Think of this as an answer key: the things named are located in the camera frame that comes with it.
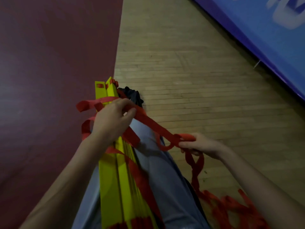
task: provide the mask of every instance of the forearm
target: forearm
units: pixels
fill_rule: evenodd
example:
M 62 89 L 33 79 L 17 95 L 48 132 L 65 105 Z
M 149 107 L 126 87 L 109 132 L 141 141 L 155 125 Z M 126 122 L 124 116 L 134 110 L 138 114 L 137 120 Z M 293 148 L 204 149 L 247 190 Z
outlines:
M 249 195 L 271 228 L 305 228 L 305 210 L 242 157 L 231 151 L 221 161 Z
M 84 154 L 105 149 L 91 143 L 90 138 L 84 140 L 20 229 L 70 229 L 98 161 Z

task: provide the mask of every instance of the hand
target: hand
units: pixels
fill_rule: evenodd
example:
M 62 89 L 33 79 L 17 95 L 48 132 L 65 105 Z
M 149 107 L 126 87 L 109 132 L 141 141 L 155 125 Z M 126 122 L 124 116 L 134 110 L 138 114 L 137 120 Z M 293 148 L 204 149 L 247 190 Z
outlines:
M 201 133 L 191 133 L 196 138 L 196 141 L 183 141 L 179 143 L 181 148 L 187 148 L 193 155 L 200 156 L 203 153 L 211 158 L 220 159 L 221 153 L 230 150 L 224 144 L 207 138 Z
M 132 108 L 124 115 L 123 108 L 126 105 L 135 104 L 129 99 L 116 99 L 99 111 L 90 137 L 95 141 L 105 139 L 107 147 L 118 139 L 129 127 L 136 114 L 136 109 Z

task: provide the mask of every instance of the pile of red ribbon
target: pile of red ribbon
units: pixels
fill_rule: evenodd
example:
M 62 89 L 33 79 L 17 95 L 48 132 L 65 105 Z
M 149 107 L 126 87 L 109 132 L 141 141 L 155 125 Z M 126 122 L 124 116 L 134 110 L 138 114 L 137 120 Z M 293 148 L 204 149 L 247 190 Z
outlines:
M 118 88 L 118 83 L 114 79 L 110 81 L 110 83 L 114 83 L 115 86 Z M 121 98 L 126 98 L 125 94 L 117 89 L 118 94 Z M 97 100 L 85 100 L 81 101 L 76 105 L 77 109 L 82 112 L 86 111 L 92 108 L 95 108 L 97 111 L 101 111 L 103 109 L 103 103 L 111 102 L 117 99 L 118 97 L 103 97 Z M 127 105 L 124 107 L 123 111 L 127 112 L 132 108 L 136 108 L 137 112 L 135 115 L 135 119 L 142 122 L 143 124 L 150 127 L 156 134 L 156 141 L 158 143 L 158 146 L 160 150 L 167 151 L 173 148 L 174 146 L 179 148 L 179 142 L 183 141 L 195 141 L 196 139 L 190 135 L 190 134 L 171 134 L 168 130 L 160 126 L 158 123 L 156 123 L 154 120 L 149 118 L 145 111 L 136 105 Z M 81 127 L 82 130 L 82 139 L 84 140 L 87 138 L 90 133 L 90 121 L 94 121 L 95 116 L 89 118 L 86 120 Z M 160 136 L 163 136 L 166 138 L 169 142 L 169 146 L 163 146 L 160 143 Z M 135 132 L 128 127 L 127 130 L 122 135 L 122 138 L 128 142 L 131 146 L 137 147 L 138 143 L 140 142 L 139 137 L 135 134 Z M 192 168 L 192 186 L 198 195 L 198 197 L 205 202 L 209 204 L 209 206 L 212 208 L 212 214 L 214 218 L 218 221 L 219 227 L 221 229 L 231 229 L 233 228 L 229 222 L 228 217 L 228 211 L 236 212 L 239 215 L 240 223 L 239 223 L 239 229 L 250 229 L 250 228 L 259 228 L 259 229 L 269 229 L 268 224 L 264 220 L 264 218 L 260 215 L 260 213 L 256 210 L 251 200 L 245 195 L 245 193 L 239 189 L 238 192 L 244 199 L 247 206 L 244 206 L 234 200 L 233 198 L 229 196 L 222 197 L 221 200 L 217 198 L 215 195 L 211 194 L 208 191 L 200 191 L 199 187 L 199 181 L 198 181 L 198 175 L 203 169 L 204 166 L 204 156 L 200 156 L 198 158 L 198 161 L 195 162 L 193 159 L 192 154 L 189 152 L 188 149 L 184 149 L 185 151 L 185 160 L 186 162 L 191 166 Z M 134 163 L 128 156 L 123 154 L 121 151 L 115 149 L 114 147 L 110 146 L 106 150 L 106 153 L 108 154 L 121 154 L 125 156 L 125 161 L 128 164 L 128 167 L 130 169 L 130 172 L 135 180 L 135 183 L 137 187 L 139 188 L 143 198 L 147 202 L 148 206 L 151 208 L 151 211 L 154 212 L 154 214 L 158 217 L 159 221 L 162 224 L 162 228 L 165 228 L 165 225 L 162 220 L 161 213 L 159 211 L 158 205 L 155 201 L 155 198 L 153 196 L 153 193 L 150 189 L 149 182 L 147 179 L 147 175 L 144 173 L 143 170 L 141 170 L 136 163 Z M 113 225 L 112 228 L 125 228 L 123 224 L 116 224 Z M 148 219 L 134 219 L 132 228 L 143 228 L 142 225 L 145 225 L 145 228 L 150 228 Z

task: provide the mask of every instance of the light blue pants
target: light blue pants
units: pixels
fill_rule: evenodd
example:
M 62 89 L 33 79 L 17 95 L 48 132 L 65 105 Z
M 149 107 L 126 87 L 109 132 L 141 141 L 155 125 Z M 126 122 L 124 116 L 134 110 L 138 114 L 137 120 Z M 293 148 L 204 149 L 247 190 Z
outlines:
M 141 139 L 139 146 L 135 149 L 135 154 L 141 168 L 148 173 L 149 184 L 166 228 L 209 228 L 173 158 L 168 152 L 163 152 L 158 148 L 154 132 L 135 119 L 130 127 Z M 100 211 L 97 211 L 95 207 L 99 201 L 98 197 L 99 181 L 98 169 L 96 169 L 72 229 L 101 228 Z

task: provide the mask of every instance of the floor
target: floor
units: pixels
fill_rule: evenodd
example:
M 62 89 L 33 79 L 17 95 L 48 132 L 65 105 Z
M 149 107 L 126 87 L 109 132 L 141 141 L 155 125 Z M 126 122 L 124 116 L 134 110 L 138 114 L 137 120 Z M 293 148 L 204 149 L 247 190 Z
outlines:
M 232 147 L 305 205 L 305 112 L 295 98 L 190 0 L 124 0 L 115 79 L 138 90 L 172 133 Z M 184 155 L 171 154 L 191 178 Z M 238 183 L 206 157 L 201 189 L 240 200 Z

